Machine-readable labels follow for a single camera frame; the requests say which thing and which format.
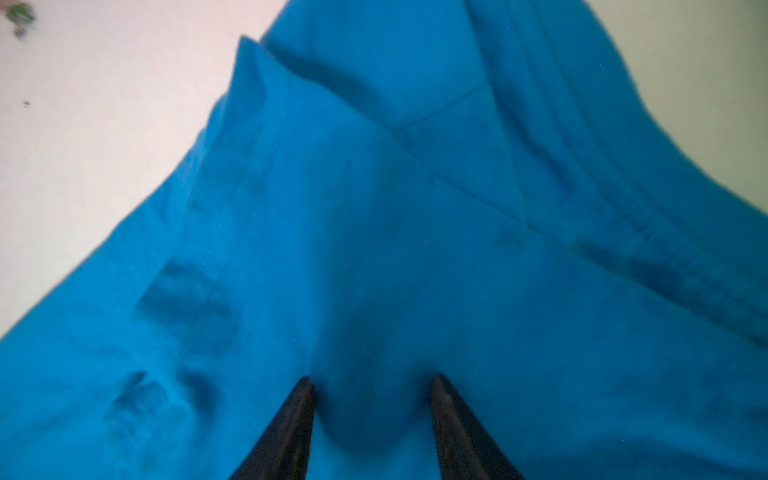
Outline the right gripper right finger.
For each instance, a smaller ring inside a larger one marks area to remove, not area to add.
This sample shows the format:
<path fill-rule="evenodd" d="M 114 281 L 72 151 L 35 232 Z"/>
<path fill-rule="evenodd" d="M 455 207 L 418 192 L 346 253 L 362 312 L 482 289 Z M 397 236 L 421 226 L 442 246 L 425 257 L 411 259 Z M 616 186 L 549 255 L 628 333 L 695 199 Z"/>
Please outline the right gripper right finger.
<path fill-rule="evenodd" d="M 430 411 L 441 479 L 524 479 L 442 374 L 430 384 Z"/>

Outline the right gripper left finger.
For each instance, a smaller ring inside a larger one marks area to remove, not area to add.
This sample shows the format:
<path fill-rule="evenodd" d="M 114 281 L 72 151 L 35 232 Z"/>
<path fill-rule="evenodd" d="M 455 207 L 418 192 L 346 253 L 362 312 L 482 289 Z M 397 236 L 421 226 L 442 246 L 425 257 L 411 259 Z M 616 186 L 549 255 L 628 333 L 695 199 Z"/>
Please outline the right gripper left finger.
<path fill-rule="evenodd" d="M 304 480 L 307 476 L 316 408 L 308 376 L 293 387 L 232 480 Z"/>

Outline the blue t-shirt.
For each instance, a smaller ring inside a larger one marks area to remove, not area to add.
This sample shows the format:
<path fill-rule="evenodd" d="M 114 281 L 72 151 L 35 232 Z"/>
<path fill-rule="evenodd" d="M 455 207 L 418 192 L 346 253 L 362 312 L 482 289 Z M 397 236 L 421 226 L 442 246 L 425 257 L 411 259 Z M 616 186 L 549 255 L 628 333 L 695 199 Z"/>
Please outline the blue t-shirt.
<path fill-rule="evenodd" d="M 225 479 L 302 377 L 312 479 L 767 475 L 767 218 L 581 1 L 291 1 L 170 176 L 1 342 L 5 479 Z"/>

